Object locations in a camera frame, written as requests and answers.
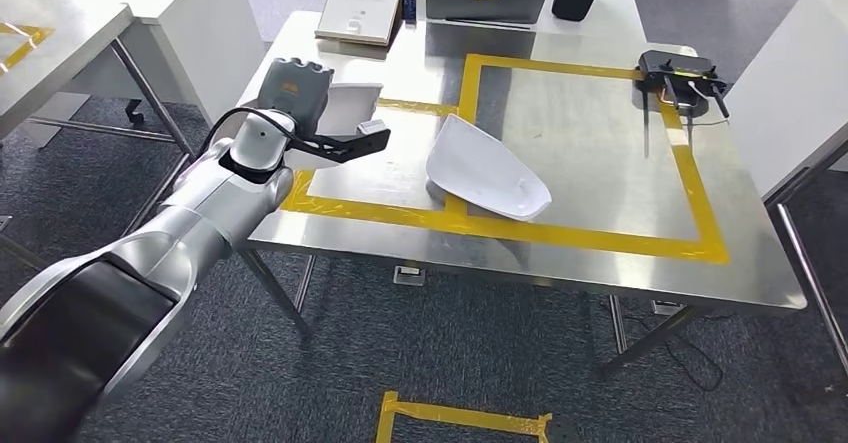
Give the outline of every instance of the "metal table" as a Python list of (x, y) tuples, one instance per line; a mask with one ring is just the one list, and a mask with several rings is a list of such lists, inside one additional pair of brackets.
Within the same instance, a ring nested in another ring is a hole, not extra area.
[[(0, 0), (0, 138), (29, 119), (64, 128), (176, 143), (183, 152), (126, 232), (140, 226), (183, 165), (195, 158), (194, 150), (121, 42), (120, 35), (132, 18), (127, 5), (98, 0)], [(30, 117), (107, 47), (124, 64), (169, 134)], [(0, 247), (30, 266), (43, 266), (40, 259), (2, 235)]]
[[(615, 295), (620, 354), (608, 371), (710, 309), (779, 315), (806, 306), (719, 111), (688, 122), (634, 87), (642, 52), (690, 48), (419, 23), (387, 52), (314, 39), (318, 17), (294, 13), (257, 75), (273, 57), (297, 56), (335, 68), (337, 82), (380, 81), (375, 118), (392, 137), (382, 153), (299, 172), (251, 248)], [(553, 203), (533, 223), (428, 184), (425, 162), (450, 112), (499, 138), (548, 185)], [(688, 306), (628, 346), (618, 295)]]

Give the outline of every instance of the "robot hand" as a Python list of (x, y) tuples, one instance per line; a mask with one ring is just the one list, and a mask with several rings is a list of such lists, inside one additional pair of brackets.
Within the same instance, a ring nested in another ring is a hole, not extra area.
[[(287, 151), (341, 163), (386, 147), (380, 124), (343, 138), (316, 134), (332, 74), (274, 61), (261, 109), (234, 108), (219, 120), (157, 216), (50, 266), (0, 308), (0, 440), (66, 439), (143, 374), (179, 330), (197, 283), (288, 195)], [(236, 113), (248, 116), (235, 139), (209, 147)]]

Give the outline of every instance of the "cardboard box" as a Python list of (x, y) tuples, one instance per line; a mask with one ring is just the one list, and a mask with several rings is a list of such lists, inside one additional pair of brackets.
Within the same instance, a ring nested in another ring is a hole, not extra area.
[(401, 0), (327, 0), (315, 36), (388, 46)]

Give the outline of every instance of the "yellow tape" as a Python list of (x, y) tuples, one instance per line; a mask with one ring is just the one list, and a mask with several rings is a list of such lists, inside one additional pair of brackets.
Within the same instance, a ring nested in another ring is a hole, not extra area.
[(41, 44), (53, 32), (51, 28), (38, 28), (35, 26), (12, 25), (11, 23), (0, 23), (0, 33), (26, 36), (27, 41), (18, 49), (7, 56), (0, 64), (0, 76), (21, 62), (32, 50)]
[(457, 107), (451, 105), (439, 105), (436, 103), (419, 103), (417, 101), (389, 100), (380, 98), (377, 105), (384, 108), (395, 108), (397, 110), (414, 111), (416, 113), (432, 113), (437, 116), (448, 116), (456, 113)]
[[(641, 78), (640, 73), (635, 70), (469, 54), (466, 57), (463, 71), (458, 110), (459, 116), (471, 124), (474, 124), (477, 113), (480, 75), (483, 66), (627, 80)], [(391, 106), (395, 108), (433, 112), (428, 111), (432, 110), (429, 104), (391, 101)], [(281, 208), (315, 215), (426, 228), (446, 233), (726, 264), (729, 261), (729, 256), (709, 204), (706, 190), (698, 174), (691, 148), (688, 146), (688, 142), (677, 142), (671, 135), (680, 131), (680, 118), (667, 105), (660, 104), (660, 108), (663, 123), (670, 133), (670, 140), (674, 142), (672, 154), (692, 209), (695, 227), (701, 238), (698, 241), (567, 228), (468, 215), (465, 200), (450, 194), (446, 195), (443, 211), (315, 197), (308, 194), (314, 176), (313, 171), (302, 171), (296, 174), (292, 192), (283, 202)]]
[(375, 443), (391, 443), (395, 414), (409, 416), (417, 420), (452, 423), (488, 430), (505, 431), (519, 435), (536, 436), (539, 439), (539, 443), (548, 443), (545, 431), (548, 421), (552, 418), (550, 413), (533, 419), (447, 406), (427, 405), (424, 403), (410, 403), (398, 401), (398, 393), (396, 391), (387, 391), (383, 395), (383, 404), (380, 409), (380, 420), (377, 423), (377, 438), (374, 440)]

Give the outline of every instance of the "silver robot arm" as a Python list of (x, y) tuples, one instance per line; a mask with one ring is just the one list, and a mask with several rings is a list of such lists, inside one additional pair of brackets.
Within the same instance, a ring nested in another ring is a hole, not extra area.
[(275, 61), (260, 91), (264, 109), (222, 117), (248, 113), (234, 139), (179, 176), (158, 215), (55, 263), (0, 308), (0, 440), (66, 439), (144, 373), (180, 329), (198, 282), (288, 195), (287, 151), (344, 162), (385, 148), (384, 127), (316, 135), (331, 79), (313, 63)]

